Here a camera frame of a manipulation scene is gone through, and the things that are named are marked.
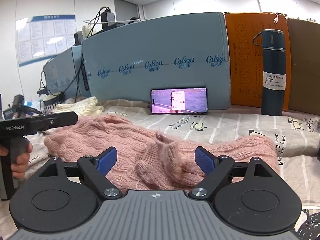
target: smartphone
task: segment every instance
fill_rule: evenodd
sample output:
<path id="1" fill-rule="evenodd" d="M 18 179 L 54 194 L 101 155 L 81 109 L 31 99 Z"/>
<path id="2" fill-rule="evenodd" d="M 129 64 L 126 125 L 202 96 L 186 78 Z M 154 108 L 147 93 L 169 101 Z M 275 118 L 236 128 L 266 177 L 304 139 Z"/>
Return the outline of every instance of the smartphone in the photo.
<path id="1" fill-rule="evenodd" d="M 207 88 L 151 90 L 152 114 L 207 114 Z"/>

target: finger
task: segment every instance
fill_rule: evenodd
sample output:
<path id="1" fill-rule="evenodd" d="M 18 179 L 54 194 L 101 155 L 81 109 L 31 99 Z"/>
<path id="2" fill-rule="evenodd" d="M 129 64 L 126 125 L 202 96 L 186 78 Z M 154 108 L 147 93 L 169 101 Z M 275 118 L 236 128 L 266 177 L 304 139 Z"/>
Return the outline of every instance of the finger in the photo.
<path id="1" fill-rule="evenodd" d="M 20 154 L 17 157 L 17 164 L 28 164 L 29 159 L 30 159 L 29 153 Z"/>
<path id="2" fill-rule="evenodd" d="M 0 156 L 6 156 L 8 153 L 8 149 L 0 145 Z"/>
<path id="3" fill-rule="evenodd" d="M 12 171 L 16 171 L 16 172 L 25 172 L 26 170 L 28 169 L 28 165 L 25 165 L 25 164 L 21 164 L 21 165 L 18 165 L 18 164 L 12 164 L 11 165 L 11 170 Z"/>
<path id="4" fill-rule="evenodd" d="M 26 152 L 27 152 L 27 153 L 31 153 L 32 150 L 33 150 L 33 145 L 32 145 L 32 143 L 29 143 L 29 145 L 28 145 L 28 147 L 27 147 L 27 149 L 26 149 Z"/>
<path id="5" fill-rule="evenodd" d="M 24 172 L 13 172 L 12 176 L 16 177 L 17 179 L 23 179 L 24 178 Z"/>

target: dark blue thermos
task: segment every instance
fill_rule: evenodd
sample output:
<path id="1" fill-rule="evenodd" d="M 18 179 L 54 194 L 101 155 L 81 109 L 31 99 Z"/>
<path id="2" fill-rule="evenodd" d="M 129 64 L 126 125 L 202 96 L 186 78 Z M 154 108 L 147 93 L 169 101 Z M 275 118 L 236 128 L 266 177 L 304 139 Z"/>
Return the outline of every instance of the dark blue thermos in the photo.
<path id="1" fill-rule="evenodd" d="M 285 82 L 286 50 L 284 34 L 280 30 L 263 30 L 253 38 L 262 35 L 263 50 L 263 91 L 261 114 L 282 115 Z"/>

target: pink sweater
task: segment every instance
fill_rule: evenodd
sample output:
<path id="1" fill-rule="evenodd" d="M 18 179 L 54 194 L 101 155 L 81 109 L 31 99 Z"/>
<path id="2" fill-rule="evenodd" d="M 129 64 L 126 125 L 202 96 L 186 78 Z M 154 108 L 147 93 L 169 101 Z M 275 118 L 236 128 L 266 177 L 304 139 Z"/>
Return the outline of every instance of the pink sweater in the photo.
<path id="1" fill-rule="evenodd" d="M 116 147 L 118 160 L 107 178 L 123 192 L 190 190 L 205 176 L 194 160 L 198 146 L 215 156 L 228 155 L 239 162 L 249 162 L 257 156 L 275 171 L 278 169 L 275 146 L 268 137 L 248 136 L 222 144 L 195 143 L 168 138 L 111 114 L 80 117 L 76 125 L 48 135 L 44 144 L 52 155 L 65 162 L 84 155 L 97 156 L 110 146 Z"/>

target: silver pivot bolt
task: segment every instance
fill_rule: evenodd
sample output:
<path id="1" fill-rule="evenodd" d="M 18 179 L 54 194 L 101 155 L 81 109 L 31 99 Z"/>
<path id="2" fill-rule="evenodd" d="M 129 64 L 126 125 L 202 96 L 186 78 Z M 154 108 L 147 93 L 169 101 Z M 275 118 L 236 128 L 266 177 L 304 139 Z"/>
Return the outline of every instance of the silver pivot bolt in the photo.
<path id="1" fill-rule="evenodd" d="M 207 190 L 205 189 L 205 188 L 194 188 L 192 191 L 191 191 L 191 193 L 193 194 L 193 195 L 195 195 L 195 196 L 200 196 L 200 197 L 202 197 L 202 196 L 205 196 L 205 195 L 207 195 Z"/>
<path id="2" fill-rule="evenodd" d="M 116 188 L 108 188 L 103 193 L 108 197 L 115 197 L 120 194 L 120 191 Z"/>

